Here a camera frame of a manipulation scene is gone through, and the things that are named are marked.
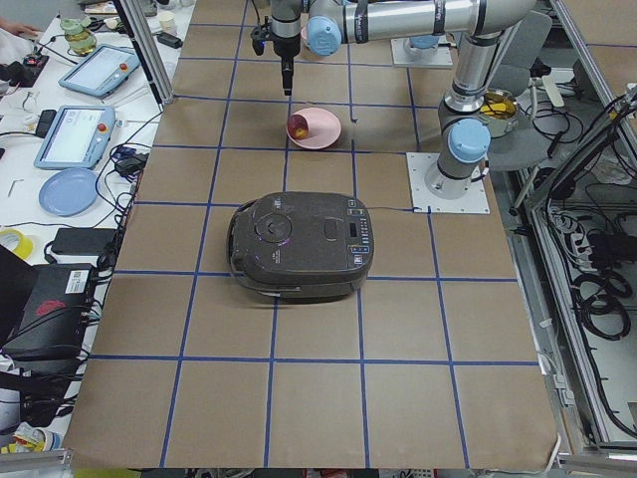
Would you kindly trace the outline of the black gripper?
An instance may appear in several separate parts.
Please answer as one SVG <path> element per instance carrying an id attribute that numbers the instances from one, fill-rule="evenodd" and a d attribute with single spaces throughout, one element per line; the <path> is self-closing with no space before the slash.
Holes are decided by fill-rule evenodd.
<path id="1" fill-rule="evenodd" d="M 272 0 L 270 7 L 270 31 L 275 53 L 281 58 L 283 91 L 290 96 L 294 87 L 294 58 L 301 48 L 302 2 Z"/>

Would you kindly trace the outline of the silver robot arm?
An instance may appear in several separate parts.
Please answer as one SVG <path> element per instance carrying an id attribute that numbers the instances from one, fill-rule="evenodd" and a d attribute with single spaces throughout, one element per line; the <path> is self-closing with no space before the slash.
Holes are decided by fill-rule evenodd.
<path id="1" fill-rule="evenodd" d="M 425 181 L 443 199 L 466 194 L 490 144 L 476 114 L 507 50 L 503 39 L 531 11 L 531 1 L 272 1 L 269 6 L 251 38 L 256 54 L 272 43 L 281 59 L 285 95 L 293 89 L 302 40 L 315 54 L 329 56 L 344 44 L 463 33 L 455 76 L 438 109 L 442 150 Z"/>

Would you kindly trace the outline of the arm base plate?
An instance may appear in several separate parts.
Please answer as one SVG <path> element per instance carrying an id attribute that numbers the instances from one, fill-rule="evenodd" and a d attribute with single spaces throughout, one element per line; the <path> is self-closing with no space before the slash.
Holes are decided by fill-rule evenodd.
<path id="1" fill-rule="evenodd" d="M 438 153 L 407 152 L 412 208 L 417 213 L 489 214 L 483 171 L 479 165 L 465 179 L 450 179 L 438 168 Z"/>
<path id="2" fill-rule="evenodd" d="M 452 43 L 446 36 L 425 35 L 391 40 L 393 65 L 403 68 L 450 70 Z"/>

